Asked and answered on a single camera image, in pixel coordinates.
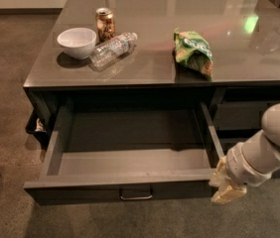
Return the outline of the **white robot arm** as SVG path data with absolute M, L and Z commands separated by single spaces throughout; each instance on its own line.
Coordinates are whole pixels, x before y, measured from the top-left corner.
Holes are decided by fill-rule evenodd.
M 280 103 L 262 115 L 261 129 L 221 157 L 209 185 L 217 191 L 211 201 L 226 204 L 241 198 L 249 186 L 257 187 L 280 170 Z

